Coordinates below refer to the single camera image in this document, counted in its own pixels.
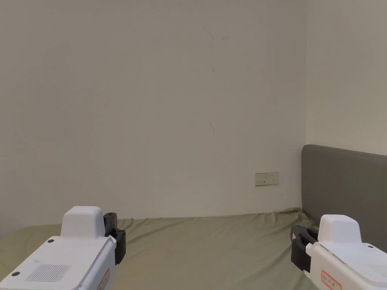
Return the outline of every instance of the gray headboard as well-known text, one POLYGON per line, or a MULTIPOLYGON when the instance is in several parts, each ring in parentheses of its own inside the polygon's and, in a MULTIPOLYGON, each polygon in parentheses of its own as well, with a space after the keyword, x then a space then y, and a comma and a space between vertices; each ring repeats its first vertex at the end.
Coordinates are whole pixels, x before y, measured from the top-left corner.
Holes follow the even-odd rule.
POLYGON ((387 156, 305 145, 301 163, 304 212, 314 222, 347 215, 363 242, 387 252, 387 156))

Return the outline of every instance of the sticker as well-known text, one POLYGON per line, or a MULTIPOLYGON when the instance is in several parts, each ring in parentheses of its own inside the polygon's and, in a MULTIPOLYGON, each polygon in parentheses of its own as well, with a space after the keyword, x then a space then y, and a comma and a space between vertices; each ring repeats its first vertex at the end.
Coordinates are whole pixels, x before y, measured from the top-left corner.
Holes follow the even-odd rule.
POLYGON ((101 282, 98 285, 97 290, 103 290, 108 283, 110 278, 110 268, 106 271, 105 275, 103 275, 101 282))
POLYGON ((329 276, 324 270, 321 271, 321 281, 323 281, 323 283, 331 290, 342 290, 340 283, 329 276))

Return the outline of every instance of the mattress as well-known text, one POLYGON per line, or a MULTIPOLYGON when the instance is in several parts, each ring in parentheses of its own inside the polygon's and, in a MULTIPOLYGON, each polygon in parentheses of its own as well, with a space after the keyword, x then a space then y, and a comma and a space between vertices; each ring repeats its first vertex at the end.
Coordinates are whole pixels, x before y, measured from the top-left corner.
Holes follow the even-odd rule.
MULTIPOLYGON (((300 209, 226 217, 119 220, 127 254, 111 290, 315 290, 290 261, 292 224, 311 226, 300 209)), ((27 227, 0 240, 0 280, 60 225, 27 227)))

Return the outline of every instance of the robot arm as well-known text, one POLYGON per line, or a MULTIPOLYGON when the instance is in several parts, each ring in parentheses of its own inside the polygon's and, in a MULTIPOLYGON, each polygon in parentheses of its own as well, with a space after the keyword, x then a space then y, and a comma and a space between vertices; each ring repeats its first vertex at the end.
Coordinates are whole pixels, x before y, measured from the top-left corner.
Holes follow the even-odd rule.
POLYGON ((0 282, 0 290, 107 290, 126 253, 117 214, 75 206, 49 238, 0 282))
POLYGON ((387 289, 387 254, 362 243, 354 219, 324 215, 319 231, 293 226, 291 240, 291 261, 318 289, 387 289))

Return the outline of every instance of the wall socket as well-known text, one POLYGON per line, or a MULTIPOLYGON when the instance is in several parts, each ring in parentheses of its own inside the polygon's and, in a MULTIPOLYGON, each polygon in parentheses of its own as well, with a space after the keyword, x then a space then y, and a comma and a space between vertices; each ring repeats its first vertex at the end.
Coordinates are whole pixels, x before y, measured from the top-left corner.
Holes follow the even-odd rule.
POLYGON ((279 184, 279 172, 255 174, 255 186, 279 184))

